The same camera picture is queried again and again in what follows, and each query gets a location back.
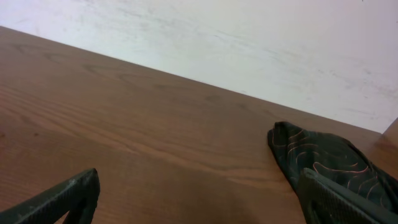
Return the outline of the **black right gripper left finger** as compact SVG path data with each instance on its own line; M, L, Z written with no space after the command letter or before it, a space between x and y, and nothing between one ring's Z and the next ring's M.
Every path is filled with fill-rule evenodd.
M100 195L96 169L85 170L58 185L1 212L2 224L90 224Z

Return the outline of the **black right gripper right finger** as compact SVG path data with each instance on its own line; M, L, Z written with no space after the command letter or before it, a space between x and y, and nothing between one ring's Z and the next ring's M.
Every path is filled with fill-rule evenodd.
M298 199L307 223L397 223L397 214L305 168Z

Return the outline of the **black shirt orange contour lines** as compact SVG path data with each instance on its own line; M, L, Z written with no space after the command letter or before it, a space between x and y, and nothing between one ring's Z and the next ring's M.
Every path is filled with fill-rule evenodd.
M374 165L349 140L276 122L268 146L294 191L308 168L366 200L397 213L397 179Z

